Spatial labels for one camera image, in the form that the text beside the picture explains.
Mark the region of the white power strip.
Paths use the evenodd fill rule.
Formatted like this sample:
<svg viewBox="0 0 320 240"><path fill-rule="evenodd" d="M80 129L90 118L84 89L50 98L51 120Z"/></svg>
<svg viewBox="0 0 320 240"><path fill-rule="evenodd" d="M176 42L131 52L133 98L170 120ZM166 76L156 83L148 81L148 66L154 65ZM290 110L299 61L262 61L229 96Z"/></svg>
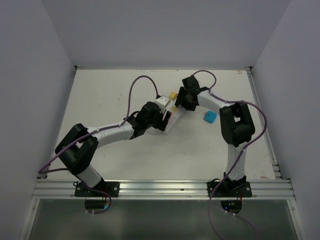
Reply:
<svg viewBox="0 0 320 240"><path fill-rule="evenodd" d="M186 110L183 107L175 106L175 105L169 107L168 111L171 112L171 116L165 128L165 131L164 131L165 134L168 134L172 130L172 128L178 123L178 121L186 112Z"/></svg>

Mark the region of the blue plug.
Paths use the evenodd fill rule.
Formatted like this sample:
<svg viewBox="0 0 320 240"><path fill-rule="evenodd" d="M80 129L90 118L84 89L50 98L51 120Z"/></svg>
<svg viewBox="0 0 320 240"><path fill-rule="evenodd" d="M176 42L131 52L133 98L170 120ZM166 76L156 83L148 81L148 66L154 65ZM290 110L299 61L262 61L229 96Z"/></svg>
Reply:
<svg viewBox="0 0 320 240"><path fill-rule="evenodd" d="M217 118L217 114L213 111L206 111L203 120L209 124L213 124Z"/></svg>

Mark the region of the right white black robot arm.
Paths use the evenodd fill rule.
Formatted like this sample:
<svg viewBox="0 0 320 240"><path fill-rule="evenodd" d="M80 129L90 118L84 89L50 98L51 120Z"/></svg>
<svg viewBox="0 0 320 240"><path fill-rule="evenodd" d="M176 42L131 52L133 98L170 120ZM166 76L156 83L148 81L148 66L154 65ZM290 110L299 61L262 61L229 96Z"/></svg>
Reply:
<svg viewBox="0 0 320 240"><path fill-rule="evenodd" d="M217 197L235 196L247 183L245 145L256 131L248 104L214 96L208 87L200 87L193 75L184 78L182 84L175 105L187 111L201 106L216 113L220 119L222 138L227 143L227 166L223 179L220 182L208 181L208 193Z"/></svg>

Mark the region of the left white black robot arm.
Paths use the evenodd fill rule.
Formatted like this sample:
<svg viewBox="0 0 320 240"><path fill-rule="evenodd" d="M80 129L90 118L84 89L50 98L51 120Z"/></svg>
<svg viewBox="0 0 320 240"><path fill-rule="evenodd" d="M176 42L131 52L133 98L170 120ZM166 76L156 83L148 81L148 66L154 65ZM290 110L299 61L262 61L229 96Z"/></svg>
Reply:
<svg viewBox="0 0 320 240"><path fill-rule="evenodd" d="M83 182L87 192L99 196L104 190L104 180L91 165L95 151L111 143L138 138L149 128L164 132L172 114L169 104L164 97L148 101L137 114L115 125L90 128L78 123L58 144L55 153L67 170Z"/></svg>

